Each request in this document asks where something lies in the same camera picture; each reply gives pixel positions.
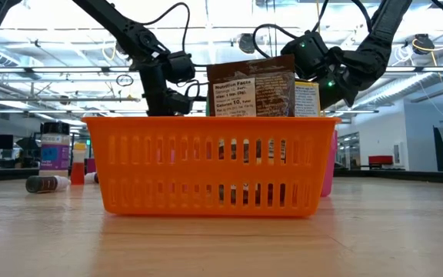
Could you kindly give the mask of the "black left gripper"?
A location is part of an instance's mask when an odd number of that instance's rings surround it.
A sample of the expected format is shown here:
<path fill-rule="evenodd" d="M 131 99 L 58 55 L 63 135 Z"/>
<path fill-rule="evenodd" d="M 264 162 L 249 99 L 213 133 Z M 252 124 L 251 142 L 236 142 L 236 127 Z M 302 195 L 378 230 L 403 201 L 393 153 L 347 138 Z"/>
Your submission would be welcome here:
<path fill-rule="evenodd" d="M 161 67 L 147 67 L 140 70 L 144 93 L 148 105 L 148 116 L 186 115 L 192 110 L 193 101 L 167 86 Z"/>

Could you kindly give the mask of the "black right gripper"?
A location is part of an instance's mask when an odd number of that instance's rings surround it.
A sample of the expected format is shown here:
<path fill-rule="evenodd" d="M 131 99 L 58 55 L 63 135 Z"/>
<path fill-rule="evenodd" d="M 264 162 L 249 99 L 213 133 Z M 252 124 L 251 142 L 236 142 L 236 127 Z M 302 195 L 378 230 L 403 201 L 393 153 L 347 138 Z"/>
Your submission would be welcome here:
<path fill-rule="evenodd" d="M 353 106 L 357 89 L 348 85 L 340 75 L 326 76 L 318 81 L 318 85 L 321 110 L 340 101 L 344 101 L 348 107 Z"/>

